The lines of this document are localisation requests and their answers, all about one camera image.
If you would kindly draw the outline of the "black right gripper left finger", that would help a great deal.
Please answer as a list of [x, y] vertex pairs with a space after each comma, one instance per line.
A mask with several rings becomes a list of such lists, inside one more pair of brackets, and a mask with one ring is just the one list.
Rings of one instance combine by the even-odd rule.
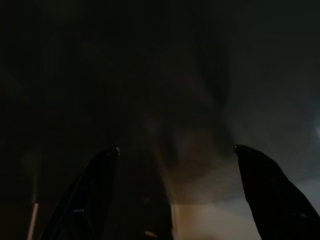
[[120, 148], [98, 153], [57, 203], [41, 239], [99, 240], [110, 209]]

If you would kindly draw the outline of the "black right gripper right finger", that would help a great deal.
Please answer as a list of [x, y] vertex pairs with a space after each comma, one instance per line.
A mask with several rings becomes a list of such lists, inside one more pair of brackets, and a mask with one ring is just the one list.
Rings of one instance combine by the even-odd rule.
[[263, 240], [318, 240], [320, 216], [307, 197], [264, 153], [235, 145], [245, 199]]

